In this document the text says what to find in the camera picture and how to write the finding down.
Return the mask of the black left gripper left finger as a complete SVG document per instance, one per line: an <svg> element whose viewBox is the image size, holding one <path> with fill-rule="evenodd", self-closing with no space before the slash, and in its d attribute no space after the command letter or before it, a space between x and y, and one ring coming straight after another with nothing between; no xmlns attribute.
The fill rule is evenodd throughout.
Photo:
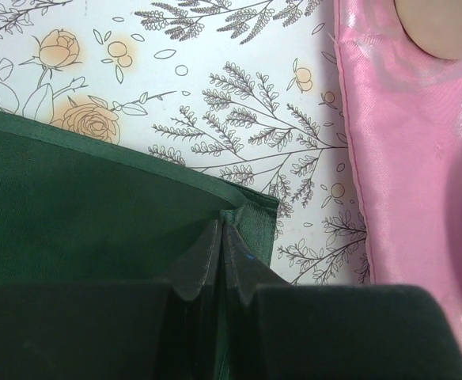
<svg viewBox="0 0 462 380"><path fill-rule="evenodd" d="M0 287L0 379L213 379L220 224L155 279Z"/></svg>

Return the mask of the dark green cloth napkin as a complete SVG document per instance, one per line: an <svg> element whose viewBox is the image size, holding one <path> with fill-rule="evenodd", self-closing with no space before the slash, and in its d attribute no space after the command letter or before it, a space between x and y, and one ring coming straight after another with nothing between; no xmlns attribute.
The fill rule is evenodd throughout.
<svg viewBox="0 0 462 380"><path fill-rule="evenodd" d="M271 196L0 112L0 286L148 279L215 219L269 263L277 209Z"/></svg>

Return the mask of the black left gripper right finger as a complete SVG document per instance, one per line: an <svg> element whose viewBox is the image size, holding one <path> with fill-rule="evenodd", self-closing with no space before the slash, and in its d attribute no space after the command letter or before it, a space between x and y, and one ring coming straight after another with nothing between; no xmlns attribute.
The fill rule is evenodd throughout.
<svg viewBox="0 0 462 380"><path fill-rule="evenodd" d="M462 379L444 312L413 286L293 286L222 235L234 379Z"/></svg>

